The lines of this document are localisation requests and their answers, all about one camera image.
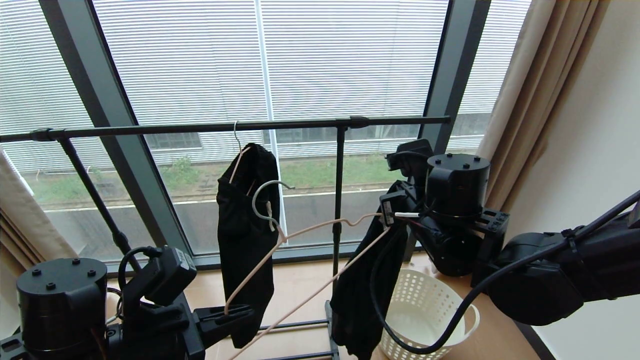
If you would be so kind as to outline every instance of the road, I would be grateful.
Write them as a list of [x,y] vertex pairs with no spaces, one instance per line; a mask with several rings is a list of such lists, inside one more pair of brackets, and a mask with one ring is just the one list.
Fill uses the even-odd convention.
[[[378,197],[385,190],[344,192],[342,194],[342,216],[354,222],[362,215],[376,212]],[[320,193],[289,195],[284,198],[288,233],[333,219],[334,194]],[[175,204],[175,210],[187,239],[195,254],[218,251],[216,233],[218,228],[218,204],[214,201]],[[151,245],[153,241],[132,206],[110,208],[114,221],[123,231],[132,247]],[[47,211],[52,223],[62,236],[81,256],[103,261],[120,259],[122,255],[113,245],[109,229],[96,209],[73,209],[69,211]],[[342,241],[360,240],[371,220],[365,219],[356,227],[343,226]],[[331,243],[332,227],[302,234],[289,240],[289,246]]]

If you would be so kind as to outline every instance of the black clothing rack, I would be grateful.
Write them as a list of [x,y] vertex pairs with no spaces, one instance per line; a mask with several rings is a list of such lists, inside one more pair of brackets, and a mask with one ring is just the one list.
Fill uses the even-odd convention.
[[[344,164],[344,141],[345,133],[348,129],[359,129],[367,126],[375,125],[411,125],[411,124],[448,124],[450,117],[385,117],[370,119],[367,117],[351,117],[349,119],[337,120],[317,120],[317,121],[285,121],[285,122],[237,122],[222,124],[187,124],[187,125],[167,125],[167,126],[124,126],[124,127],[89,127],[82,129],[37,129],[29,133],[0,135],[0,143],[22,142],[22,141],[38,141],[52,142],[57,141],[69,157],[76,172],[80,176],[84,187],[89,192],[93,202],[95,203],[100,215],[107,223],[109,230],[113,234],[113,242],[120,249],[122,254],[126,254],[131,250],[129,241],[124,233],[122,233],[111,214],[107,210],[104,201],[100,198],[98,191],[89,177],[75,147],[70,139],[72,138],[88,138],[102,136],[120,136],[120,135],[150,135],[163,133],[212,133],[223,131],[249,131],[249,130],[270,130],[270,129],[310,129],[318,127],[335,127],[337,130],[337,152],[336,152],[336,169],[335,169],[335,218],[341,217],[340,210],[342,207],[342,172]],[[333,275],[338,273],[338,259],[340,255],[340,235],[342,233],[342,224],[333,225]],[[140,264],[131,257],[130,265],[134,271],[140,269]],[[327,352],[319,352],[313,354],[301,354],[296,356],[278,357],[268,360],[296,360],[296,359],[313,359],[318,357],[331,357],[332,360],[339,360],[338,346],[331,338],[332,326],[332,310],[329,302],[325,302],[324,308],[326,318],[324,320],[313,320],[307,322],[285,323],[276,326],[276,329],[291,329],[295,327],[310,327],[315,325],[326,324],[329,330],[330,350]]]

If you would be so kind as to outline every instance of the black garment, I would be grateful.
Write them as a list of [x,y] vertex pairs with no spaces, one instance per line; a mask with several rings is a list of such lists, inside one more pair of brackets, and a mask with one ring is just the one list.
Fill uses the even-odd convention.
[[[397,191],[397,183],[392,185],[388,192]],[[371,244],[383,230],[381,220],[375,218],[353,257]],[[382,324],[371,302],[369,280],[374,262],[390,241],[394,244],[382,260],[376,280],[376,298],[386,316],[406,248],[407,232],[403,224],[396,222],[380,241],[338,278],[331,297],[331,336],[336,344],[346,346],[349,354],[356,355],[359,360],[370,359],[382,337]]]
[[[260,145],[249,143],[249,148],[230,183],[238,157],[218,179],[219,207],[218,243],[220,245],[220,265],[225,298],[240,285],[255,265],[276,245],[278,231],[272,231],[267,220],[257,217],[252,210],[251,200],[256,189],[270,180],[278,179],[276,159]],[[260,214],[280,218],[280,192],[277,185],[267,186],[258,195],[256,208]],[[273,296],[273,262],[264,263],[231,302],[247,304],[255,311],[253,322],[231,334],[234,346],[245,346],[258,332],[264,311]]]

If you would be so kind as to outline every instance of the white laundry basket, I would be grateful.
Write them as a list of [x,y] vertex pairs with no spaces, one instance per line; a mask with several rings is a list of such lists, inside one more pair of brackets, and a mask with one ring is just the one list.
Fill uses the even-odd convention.
[[[427,347],[442,335],[461,302],[462,298],[444,282],[415,270],[402,269],[387,311],[387,323],[405,343],[413,347]],[[380,348],[393,360],[440,359],[477,329],[480,313],[473,304],[471,308],[476,317],[471,329],[465,332],[462,318],[449,340],[436,352],[413,354],[401,348],[384,329]]]

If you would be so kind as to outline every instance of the laundry basket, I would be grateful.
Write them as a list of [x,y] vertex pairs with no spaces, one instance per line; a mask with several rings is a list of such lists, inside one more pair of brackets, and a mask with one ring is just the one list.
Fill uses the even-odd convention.
[[[462,298],[444,282],[415,270],[400,270],[394,288],[387,323],[394,333],[413,347],[427,347],[436,342],[462,302]],[[436,360],[471,335],[480,324],[480,313],[475,312],[475,322],[465,332],[464,318],[445,345],[431,354],[413,354],[398,345],[386,331],[382,331],[380,348],[393,360]]]

